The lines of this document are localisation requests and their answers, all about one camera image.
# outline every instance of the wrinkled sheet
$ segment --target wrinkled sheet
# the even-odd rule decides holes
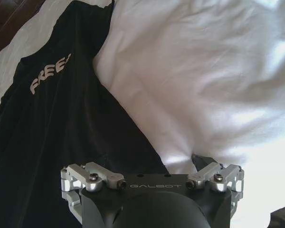
[[[0,98],[69,2],[47,0],[0,52]],[[285,206],[285,0],[118,0],[94,65],[169,172],[195,172],[193,153],[242,166],[231,227]]]

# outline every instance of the wooden surface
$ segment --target wooden surface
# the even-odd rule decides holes
[[[38,12],[45,0],[0,0],[0,51],[21,26]]]

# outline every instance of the logo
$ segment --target logo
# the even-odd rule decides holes
[[[130,188],[148,188],[148,189],[171,189],[171,188],[179,188],[181,184],[156,184],[156,185],[149,185],[149,184],[131,184]]]
[[[69,54],[67,58],[63,57],[62,59],[58,60],[55,65],[54,64],[46,65],[44,67],[44,70],[40,71],[38,78],[35,78],[32,81],[32,84],[30,85],[30,88],[29,88],[31,93],[33,95],[35,94],[35,89],[38,87],[38,85],[40,85],[40,81],[44,81],[49,76],[53,76],[55,71],[56,73],[58,73],[59,71],[63,70],[63,68],[65,67],[65,64],[68,62],[70,57],[71,57],[71,54]]]

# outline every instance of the black t-shirt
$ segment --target black t-shirt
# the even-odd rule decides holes
[[[72,163],[167,173],[95,75],[112,11],[71,2],[45,46],[19,62],[0,105],[0,228],[81,227],[61,198],[60,170]]]

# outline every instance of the metal clamp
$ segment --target metal clamp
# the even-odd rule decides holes
[[[90,173],[98,173],[99,177],[104,180],[108,188],[124,189],[126,187],[126,182],[122,174],[111,172],[94,162],[87,163],[85,165],[85,170]]]
[[[219,175],[214,175],[210,179],[211,189],[218,192],[225,192],[227,188],[231,190],[231,217],[237,210],[238,201],[243,198],[244,190],[244,170],[238,165],[229,165],[223,169]]]
[[[197,173],[189,174],[186,186],[189,189],[202,189],[205,187],[206,181],[208,181],[214,174],[218,173],[220,170],[221,165],[212,162]]]
[[[209,181],[211,189],[217,192],[231,190],[231,217],[237,210],[238,201],[243,198],[244,170],[238,165],[224,168],[219,163],[212,162],[199,172],[188,175],[186,186],[189,189],[202,189]]]
[[[62,198],[68,201],[70,212],[81,224],[81,202],[75,190],[85,188],[87,191],[96,192],[101,190],[103,181],[111,189],[124,189],[126,187],[123,175],[111,172],[94,162],[81,166],[72,164],[64,167],[60,171],[60,176]]]

